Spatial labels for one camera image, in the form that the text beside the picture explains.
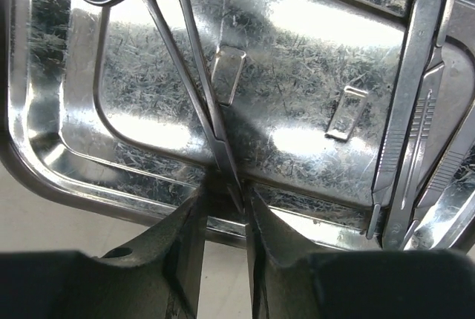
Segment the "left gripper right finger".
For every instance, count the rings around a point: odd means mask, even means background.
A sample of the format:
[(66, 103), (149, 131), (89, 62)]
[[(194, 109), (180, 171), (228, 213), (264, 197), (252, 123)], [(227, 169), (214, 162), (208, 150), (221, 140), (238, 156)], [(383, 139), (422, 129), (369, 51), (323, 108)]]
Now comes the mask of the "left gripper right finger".
[(254, 318), (472, 318), (474, 262), (451, 250), (321, 248), (243, 201)]

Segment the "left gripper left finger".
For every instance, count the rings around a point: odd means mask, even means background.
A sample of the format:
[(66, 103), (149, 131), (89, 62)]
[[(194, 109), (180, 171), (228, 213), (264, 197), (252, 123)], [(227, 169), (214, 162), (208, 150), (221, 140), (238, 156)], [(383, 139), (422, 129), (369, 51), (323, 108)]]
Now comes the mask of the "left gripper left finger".
[(207, 222), (204, 187), (103, 257), (1, 254), (2, 318), (195, 318)]

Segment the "steel instrument tray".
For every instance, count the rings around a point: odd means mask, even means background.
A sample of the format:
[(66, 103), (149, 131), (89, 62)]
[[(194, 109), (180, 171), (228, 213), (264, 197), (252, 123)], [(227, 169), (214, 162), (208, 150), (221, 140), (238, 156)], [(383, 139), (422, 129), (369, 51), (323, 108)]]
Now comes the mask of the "steel instrument tray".
[[(383, 249), (390, 199), (366, 238), (372, 185), (413, 0), (190, 0), (242, 195), (320, 246)], [(202, 98), (178, 0), (157, 0)], [(474, 103), (474, 0), (455, 0), (419, 176)], [(245, 218), (141, 0), (1, 0), (1, 160), (48, 200), (150, 223), (200, 186), (222, 191), (214, 240)], [(474, 244), (474, 143), (405, 246)]]

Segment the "beige cloth wrap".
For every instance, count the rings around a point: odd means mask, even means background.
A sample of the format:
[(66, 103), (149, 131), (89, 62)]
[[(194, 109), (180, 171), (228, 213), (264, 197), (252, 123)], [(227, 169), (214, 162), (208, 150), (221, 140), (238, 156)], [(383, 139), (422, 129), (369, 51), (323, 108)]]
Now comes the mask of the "beige cloth wrap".
[(147, 228), (45, 200), (1, 167), (2, 252), (76, 249), (102, 255)]

